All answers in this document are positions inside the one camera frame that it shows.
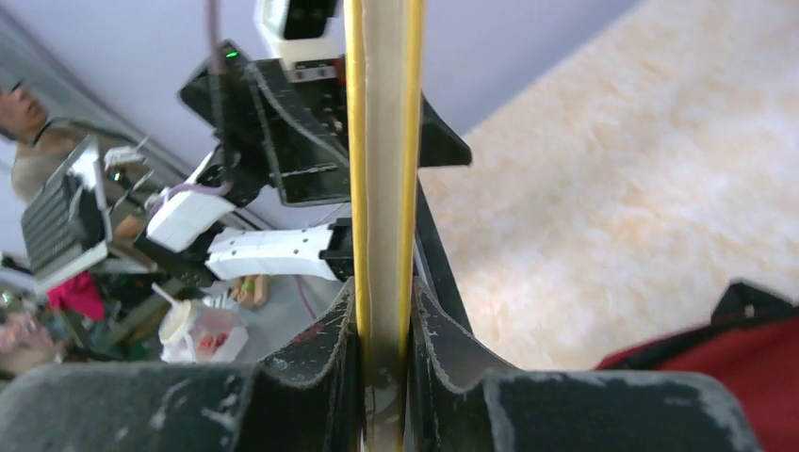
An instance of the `red cloth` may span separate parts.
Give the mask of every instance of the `red cloth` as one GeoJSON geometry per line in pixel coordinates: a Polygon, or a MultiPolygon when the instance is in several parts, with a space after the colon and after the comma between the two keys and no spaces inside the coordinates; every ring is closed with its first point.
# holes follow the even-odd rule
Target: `red cloth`
{"type": "Polygon", "coordinates": [[[80,273],[47,292],[47,301],[53,309],[75,311],[98,322],[106,319],[103,298],[88,272],[80,273]]]}
{"type": "MultiPolygon", "coordinates": [[[[613,354],[597,369],[610,368],[652,344],[613,354]]],[[[651,370],[699,372],[716,378],[741,402],[763,449],[787,452],[799,444],[797,350],[799,315],[720,334],[651,370]]]]}

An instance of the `marbled surface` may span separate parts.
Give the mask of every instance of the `marbled surface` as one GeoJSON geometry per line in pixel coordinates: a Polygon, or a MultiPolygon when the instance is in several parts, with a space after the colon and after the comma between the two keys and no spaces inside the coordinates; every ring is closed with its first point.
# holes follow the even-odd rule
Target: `marbled surface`
{"type": "Polygon", "coordinates": [[[728,280],[799,295],[799,0],[652,0],[422,179],[475,333],[587,368],[709,317],[728,280]]]}

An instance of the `gray floor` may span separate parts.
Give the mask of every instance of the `gray floor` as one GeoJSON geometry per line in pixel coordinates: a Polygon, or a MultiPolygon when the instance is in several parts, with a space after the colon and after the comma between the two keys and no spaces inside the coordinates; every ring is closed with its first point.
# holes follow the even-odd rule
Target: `gray floor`
{"type": "Polygon", "coordinates": [[[282,347],[330,307],[343,285],[313,277],[301,277],[300,281],[315,318],[303,306],[293,276],[272,277],[269,301],[256,311],[245,312],[250,340],[236,358],[238,362],[259,361],[282,347]]]}

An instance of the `plastic container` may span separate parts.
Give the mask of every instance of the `plastic container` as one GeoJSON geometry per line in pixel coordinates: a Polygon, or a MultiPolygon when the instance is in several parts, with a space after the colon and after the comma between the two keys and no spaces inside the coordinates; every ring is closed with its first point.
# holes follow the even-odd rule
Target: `plastic container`
{"type": "Polygon", "coordinates": [[[164,362],[229,363],[249,336],[246,323],[236,312],[187,300],[172,305],[158,329],[158,338],[164,346],[164,362]]]}

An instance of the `black strap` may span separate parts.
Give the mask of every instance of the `black strap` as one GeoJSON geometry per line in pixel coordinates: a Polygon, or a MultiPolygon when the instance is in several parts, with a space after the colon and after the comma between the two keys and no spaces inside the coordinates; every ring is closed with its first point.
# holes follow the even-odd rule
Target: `black strap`
{"type": "Polygon", "coordinates": [[[713,311],[710,325],[652,344],[609,369],[653,369],[728,331],[781,322],[799,314],[799,307],[746,282],[734,282],[713,311]]]}

